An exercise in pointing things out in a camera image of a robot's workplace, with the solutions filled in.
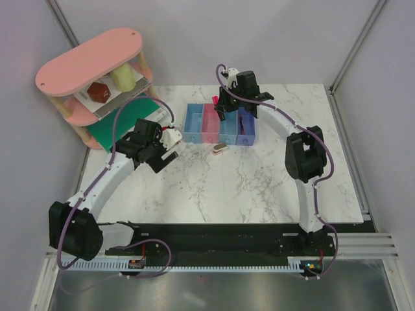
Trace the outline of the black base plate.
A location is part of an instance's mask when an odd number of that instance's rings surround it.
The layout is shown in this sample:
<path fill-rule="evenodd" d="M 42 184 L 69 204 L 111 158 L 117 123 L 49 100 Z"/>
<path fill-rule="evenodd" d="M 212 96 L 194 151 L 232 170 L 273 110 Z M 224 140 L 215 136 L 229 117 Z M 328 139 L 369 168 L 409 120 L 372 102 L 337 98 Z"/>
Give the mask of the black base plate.
<path fill-rule="evenodd" d="M 109 256 L 144 256 L 152 263 L 284 264 L 289 257 L 334 254 L 332 230 L 306 235 L 297 224 L 133 224 L 131 249 Z"/>

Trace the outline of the pink highlighter black body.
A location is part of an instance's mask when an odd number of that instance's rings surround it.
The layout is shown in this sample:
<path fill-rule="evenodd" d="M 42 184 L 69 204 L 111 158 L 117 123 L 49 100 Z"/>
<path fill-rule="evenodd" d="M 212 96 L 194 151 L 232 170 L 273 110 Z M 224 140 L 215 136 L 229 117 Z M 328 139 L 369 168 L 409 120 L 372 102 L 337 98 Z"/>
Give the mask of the pink highlighter black body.
<path fill-rule="evenodd" d="M 223 111 L 222 106 L 220 105 L 220 102 L 219 102 L 219 97 L 217 95 L 215 95 L 211 99 L 212 99 L 212 102 L 214 104 L 215 111 L 216 112 L 217 112 L 217 110 Z"/>

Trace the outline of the purple drawer bin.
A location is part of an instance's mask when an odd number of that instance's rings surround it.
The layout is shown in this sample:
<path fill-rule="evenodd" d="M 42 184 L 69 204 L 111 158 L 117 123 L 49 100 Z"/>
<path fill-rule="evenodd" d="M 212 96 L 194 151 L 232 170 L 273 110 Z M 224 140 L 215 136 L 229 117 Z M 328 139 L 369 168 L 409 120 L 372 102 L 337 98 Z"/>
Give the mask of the purple drawer bin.
<path fill-rule="evenodd" d="M 239 116 L 243 116 L 243 125 L 245 135 L 241 135 L 240 125 L 239 125 Z M 240 146 L 252 146 L 255 141 L 255 118 L 252 114 L 245 111 L 244 108 L 239 108 L 238 113 L 238 123 L 237 123 L 237 140 L 236 145 Z"/>

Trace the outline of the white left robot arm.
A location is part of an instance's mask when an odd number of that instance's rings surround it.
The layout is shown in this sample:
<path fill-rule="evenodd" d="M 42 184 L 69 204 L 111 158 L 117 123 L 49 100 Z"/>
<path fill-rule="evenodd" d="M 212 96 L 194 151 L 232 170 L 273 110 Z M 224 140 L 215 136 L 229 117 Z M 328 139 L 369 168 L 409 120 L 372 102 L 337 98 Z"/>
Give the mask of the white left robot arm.
<path fill-rule="evenodd" d="M 131 226 L 116 222 L 99 226 L 97 219 L 119 185 L 141 164 L 154 173 L 177 158 L 173 148 L 182 134 L 172 126 L 138 119 L 131 132 L 116 141 L 101 170 L 85 189 L 49 208 L 49 245 L 78 259 L 90 261 L 102 251 L 120 247 L 129 255 L 142 248 Z"/>

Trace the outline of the pink drawer bin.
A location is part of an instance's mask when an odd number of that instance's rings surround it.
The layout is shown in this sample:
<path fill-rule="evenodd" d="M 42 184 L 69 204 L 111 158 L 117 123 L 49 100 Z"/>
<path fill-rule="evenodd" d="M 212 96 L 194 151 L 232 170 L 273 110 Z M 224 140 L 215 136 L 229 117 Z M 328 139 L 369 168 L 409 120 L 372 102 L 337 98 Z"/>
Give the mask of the pink drawer bin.
<path fill-rule="evenodd" d="M 202 114 L 202 142 L 216 144 L 219 142 L 220 119 L 214 104 L 204 104 Z"/>

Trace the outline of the white pink correction tape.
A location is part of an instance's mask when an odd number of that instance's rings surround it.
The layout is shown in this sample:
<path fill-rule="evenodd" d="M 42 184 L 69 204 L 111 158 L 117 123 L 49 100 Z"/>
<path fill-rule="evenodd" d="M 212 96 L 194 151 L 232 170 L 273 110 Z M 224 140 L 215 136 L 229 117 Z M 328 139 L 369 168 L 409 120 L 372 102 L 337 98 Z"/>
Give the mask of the white pink correction tape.
<path fill-rule="evenodd" d="M 226 143 L 219 143 L 213 146 L 212 153 L 213 155 L 218 155 L 228 149 L 228 145 Z"/>

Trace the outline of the pale yellow cylinder block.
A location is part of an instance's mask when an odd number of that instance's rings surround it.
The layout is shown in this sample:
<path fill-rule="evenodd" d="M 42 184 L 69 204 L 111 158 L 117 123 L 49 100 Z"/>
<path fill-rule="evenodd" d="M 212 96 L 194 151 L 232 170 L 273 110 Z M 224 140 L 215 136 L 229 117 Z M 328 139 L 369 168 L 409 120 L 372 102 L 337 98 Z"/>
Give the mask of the pale yellow cylinder block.
<path fill-rule="evenodd" d="M 129 92 L 136 86 L 136 80 L 127 62 L 113 69 L 110 76 L 120 92 Z"/>

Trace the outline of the red ink pen refill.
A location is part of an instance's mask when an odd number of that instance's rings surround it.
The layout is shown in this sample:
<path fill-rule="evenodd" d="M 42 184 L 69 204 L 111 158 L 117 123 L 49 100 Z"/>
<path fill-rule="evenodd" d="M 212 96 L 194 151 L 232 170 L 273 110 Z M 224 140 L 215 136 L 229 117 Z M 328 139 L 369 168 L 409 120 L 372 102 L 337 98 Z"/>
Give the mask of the red ink pen refill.
<path fill-rule="evenodd" d="M 239 125 L 240 125 L 241 135 L 245 135 L 244 125 L 243 125 L 243 116 L 242 115 L 239 116 Z"/>

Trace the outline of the aluminium frame rail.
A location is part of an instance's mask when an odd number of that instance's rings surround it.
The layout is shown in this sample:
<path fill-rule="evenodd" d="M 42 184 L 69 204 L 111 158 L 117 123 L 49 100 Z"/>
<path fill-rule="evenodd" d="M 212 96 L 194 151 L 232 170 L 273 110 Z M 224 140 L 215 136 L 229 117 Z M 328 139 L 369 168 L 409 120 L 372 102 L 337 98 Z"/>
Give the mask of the aluminium frame rail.
<path fill-rule="evenodd" d="M 346 116 L 344 114 L 344 110 L 342 109 L 340 95 L 338 92 L 353 63 L 356 61 L 359 53 L 363 50 L 367 39 L 370 37 L 372 30 L 375 28 L 376 23 L 379 21 L 388 4 L 389 1 L 387 0 L 375 2 L 345 60 L 343 61 L 334 81 L 331 84 L 324 86 L 364 223 L 371 223 L 374 233 L 380 233 L 381 230 L 375 222 L 376 212 L 374 211 L 371 197 L 368 194 L 366 181 L 364 180 L 364 176 L 362 174 L 362 169 L 359 164 L 355 145 L 352 141 L 350 129 L 346 124 Z"/>

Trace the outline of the pink wooden shelf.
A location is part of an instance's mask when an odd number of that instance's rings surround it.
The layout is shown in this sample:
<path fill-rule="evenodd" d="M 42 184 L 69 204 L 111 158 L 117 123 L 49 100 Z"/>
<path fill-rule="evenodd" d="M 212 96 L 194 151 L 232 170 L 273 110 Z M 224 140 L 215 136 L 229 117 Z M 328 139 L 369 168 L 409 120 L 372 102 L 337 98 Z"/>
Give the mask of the pink wooden shelf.
<path fill-rule="evenodd" d="M 117 90 L 110 72 L 130 65 L 136 86 Z M 87 89 L 93 82 L 106 84 L 111 97 L 105 104 L 93 102 Z M 47 62 L 36 75 L 38 89 L 52 102 L 66 122 L 91 149 L 102 150 L 86 126 L 103 119 L 136 96 L 156 96 L 153 74 L 143 53 L 143 39 L 131 28 L 110 29 Z"/>

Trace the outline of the brown hexagonal block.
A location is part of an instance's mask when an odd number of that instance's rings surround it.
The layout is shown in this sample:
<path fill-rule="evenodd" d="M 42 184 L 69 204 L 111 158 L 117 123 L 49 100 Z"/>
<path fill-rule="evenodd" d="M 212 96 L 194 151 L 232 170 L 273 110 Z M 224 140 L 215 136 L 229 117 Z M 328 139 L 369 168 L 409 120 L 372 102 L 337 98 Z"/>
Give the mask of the brown hexagonal block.
<path fill-rule="evenodd" d="M 93 102 L 105 104 L 111 97 L 111 92 L 106 84 L 93 82 L 87 89 L 87 94 Z"/>

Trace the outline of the green white box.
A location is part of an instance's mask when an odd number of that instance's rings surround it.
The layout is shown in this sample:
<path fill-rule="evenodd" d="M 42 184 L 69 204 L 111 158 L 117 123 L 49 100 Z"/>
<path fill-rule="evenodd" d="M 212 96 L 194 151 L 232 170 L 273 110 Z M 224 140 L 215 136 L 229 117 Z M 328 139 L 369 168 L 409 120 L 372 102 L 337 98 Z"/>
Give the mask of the green white box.
<path fill-rule="evenodd" d="M 113 124 L 119 108 L 109 113 L 98 122 L 86 126 L 92 137 L 106 152 L 110 151 L 113 145 Z M 167 114 L 157 102 L 144 98 L 134 99 L 122 110 L 117 120 L 115 137 L 116 141 L 122 138 L 127 132 L 132 131 L 138 119 L 146 119 L 154 122 L 162 120 Z"/>

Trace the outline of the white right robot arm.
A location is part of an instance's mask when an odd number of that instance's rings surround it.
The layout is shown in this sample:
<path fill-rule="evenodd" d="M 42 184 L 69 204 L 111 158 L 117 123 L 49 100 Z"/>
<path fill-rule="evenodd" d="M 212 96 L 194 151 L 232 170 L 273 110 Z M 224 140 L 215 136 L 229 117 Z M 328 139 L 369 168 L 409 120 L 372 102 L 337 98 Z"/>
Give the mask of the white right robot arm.
<path fill-rule="evenodd" d="M 215 104 L 220 121 L 226 120 L 227 113 L 242 108 L 284 139 L 285 168 L 298 191 L 298 224 L 306 232 L 297 238 L 296 244 L 301 253 L 312 255 L 320 248 L 320 239 L 314 233 L 325 225 L 318 210 L 317 186 L 334 173 L 333 156 L 324 142 L 322 129 L 303 126 L 277 107 L 270 93 L 260 91 L 253 71 L 240 72 L 219 64 L 215 74 L 220 84 Z"/>

